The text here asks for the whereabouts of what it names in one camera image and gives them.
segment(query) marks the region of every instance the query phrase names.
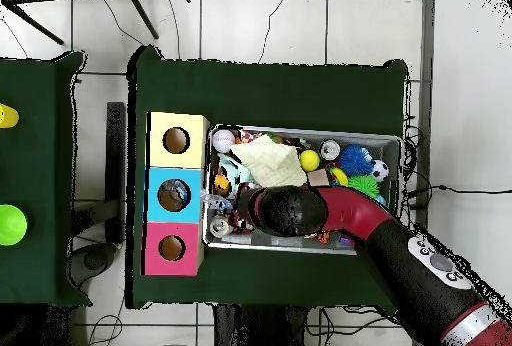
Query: cube box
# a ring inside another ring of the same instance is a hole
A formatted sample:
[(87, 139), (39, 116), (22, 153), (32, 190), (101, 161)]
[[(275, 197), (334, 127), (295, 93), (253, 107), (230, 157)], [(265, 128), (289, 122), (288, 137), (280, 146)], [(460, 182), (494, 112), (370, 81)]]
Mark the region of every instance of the cube box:
[[(200, 193), (208, 126), (201, 115), (147, 114), (142, 275), (197, 275), (203, 259)], [(172, 193), (165, 191), (169, 180), (180, 185)], [(187, 196), (184, 205), (178, 208), (172, 201), (169, 206), (169, 196), (183, 196), (175, 192), (183, 189)], [(167, 200), (162, 198), (162, 191), (167, 193)]]

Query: green ball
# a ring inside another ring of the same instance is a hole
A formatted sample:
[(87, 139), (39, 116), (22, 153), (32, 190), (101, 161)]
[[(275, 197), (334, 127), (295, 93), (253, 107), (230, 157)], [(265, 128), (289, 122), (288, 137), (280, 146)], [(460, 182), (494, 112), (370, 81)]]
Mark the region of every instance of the green ball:
[(348, 187), (358, 190), (372, 199), (379, 194), (379, 185), (372, 175), (357, 175), (348, 179)]

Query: round hole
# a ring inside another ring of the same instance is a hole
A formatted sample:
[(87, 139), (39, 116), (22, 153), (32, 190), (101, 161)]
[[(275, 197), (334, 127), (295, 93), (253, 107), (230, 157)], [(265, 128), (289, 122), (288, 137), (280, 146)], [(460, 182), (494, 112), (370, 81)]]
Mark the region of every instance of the round hole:
[(190, 202), (190, 189), (181, 180), (166, 180), (158, 189), (158, 202), (167, 211), (181, 211)]
[(167, 130), (163, 138), (164, 148), (175, 155), (185, 152), (190, 146), (190, 137), (181, 127), (172, 127)]
[(178, 261), (185, 254), (185, 242), (179, 236), (164, 237), (158, 245), (158, 253), (167, 261)]

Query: plastic bin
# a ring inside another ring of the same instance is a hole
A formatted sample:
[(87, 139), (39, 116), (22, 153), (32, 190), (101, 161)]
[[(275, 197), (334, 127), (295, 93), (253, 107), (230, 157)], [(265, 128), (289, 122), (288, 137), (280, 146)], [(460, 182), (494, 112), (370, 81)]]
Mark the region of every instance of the plastic bin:
[[(215, 194), (213, 184), (218, 168), (217, 152), (211, 145), (211, 138), (221, 128), (269, 132), (281, 137), (302, 138), (311, 144), (311, 149), (316, 151), (319, 150), (321, 143), (327, 139), (335, 140), (342, 150), (345, 146), (351, 144), (365, 147), (370, 152), (372, 158), (380, 159), (388, 165), (389, 175), (379, 184), (380, 194), (386, 199), (388, 208), (393, 214), (398, 215), (400, 213), (402, 205), (400, 197), (404, 187), (403, 165), (405, 158), (404, 143), (400, 137), (217, 124), (210, 127), (206, 141), (207, 155), (210, 155), (210, 158), (208, 158), (209, 166), (206, 167), (204, 187), (211, 194)], [(330, 237), (327, 244), (322, 244), (317, 239), (277, 237), (255, 230), (250, 234), (230, 234), (219, 239), (214, 237), (208, 229), (210, 221), (215, 214), (216, 211), (214, 209), (208, 209), (207, 205), (204, 205), (205, 222), (203, 222), (202, 238), (204, 243), (211, 247), (355, 255), (352, 246), (340, 242), (336, 237)]]

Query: beige cloth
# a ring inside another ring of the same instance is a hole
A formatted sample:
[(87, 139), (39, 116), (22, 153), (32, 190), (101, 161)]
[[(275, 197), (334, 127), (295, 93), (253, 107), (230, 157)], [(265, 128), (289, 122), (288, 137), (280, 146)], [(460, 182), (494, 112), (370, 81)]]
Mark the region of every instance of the beige cloth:
[(230, 149), (263, 187), (302, 186), (307, 181), (295, 148), (274, 143), (267, 135)]

